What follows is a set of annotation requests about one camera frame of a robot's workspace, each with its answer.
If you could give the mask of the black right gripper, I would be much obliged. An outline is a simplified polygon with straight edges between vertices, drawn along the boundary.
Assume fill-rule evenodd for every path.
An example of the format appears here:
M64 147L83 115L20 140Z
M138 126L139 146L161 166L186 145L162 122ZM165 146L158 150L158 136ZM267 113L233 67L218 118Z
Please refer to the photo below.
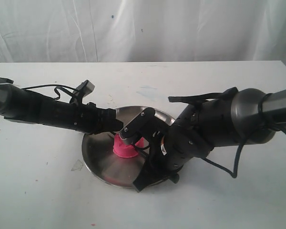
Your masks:
M179 181L178 172L192 158L206 158L214 147L197 131L172 125L165 135L156 137L133 187L141 192L146 187L171 179Z

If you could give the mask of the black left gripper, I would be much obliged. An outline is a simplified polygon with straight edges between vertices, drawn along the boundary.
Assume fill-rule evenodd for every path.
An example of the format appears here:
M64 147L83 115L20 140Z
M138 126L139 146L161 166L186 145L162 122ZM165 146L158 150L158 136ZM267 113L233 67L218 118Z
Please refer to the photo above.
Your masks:
M116 132L123 128L123 122L116 119L116 110L98 108L93 103L76 106L73 124L74 130L87 134Z

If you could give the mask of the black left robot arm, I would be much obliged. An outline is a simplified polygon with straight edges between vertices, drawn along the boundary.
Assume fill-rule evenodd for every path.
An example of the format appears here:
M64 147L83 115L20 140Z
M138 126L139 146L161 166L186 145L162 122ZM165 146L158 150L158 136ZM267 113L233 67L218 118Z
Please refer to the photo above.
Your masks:
M86 134L119 131L123 122L116 118L116 110L98 108L94 103L83 104L85 96L95 86L85 80L72 88L53 84L57 97L35 92L35 87L18 88L13 80L0 77L0 115L4 119L27 124L41 124Z

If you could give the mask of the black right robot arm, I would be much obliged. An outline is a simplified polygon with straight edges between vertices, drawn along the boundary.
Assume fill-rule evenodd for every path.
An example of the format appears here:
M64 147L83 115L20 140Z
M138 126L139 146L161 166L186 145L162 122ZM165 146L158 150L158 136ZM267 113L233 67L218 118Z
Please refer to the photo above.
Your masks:
M156 183L179 181L179 171L192 158L208 161L216 147L237 146L233 169L236 178L245 145L268 142L276 132L286 135L286 90L264 93L230 88L223 93L169 98L186 108L168 125L147 108L135 119L136 134L149 142L149 154L133 181L136 191Z

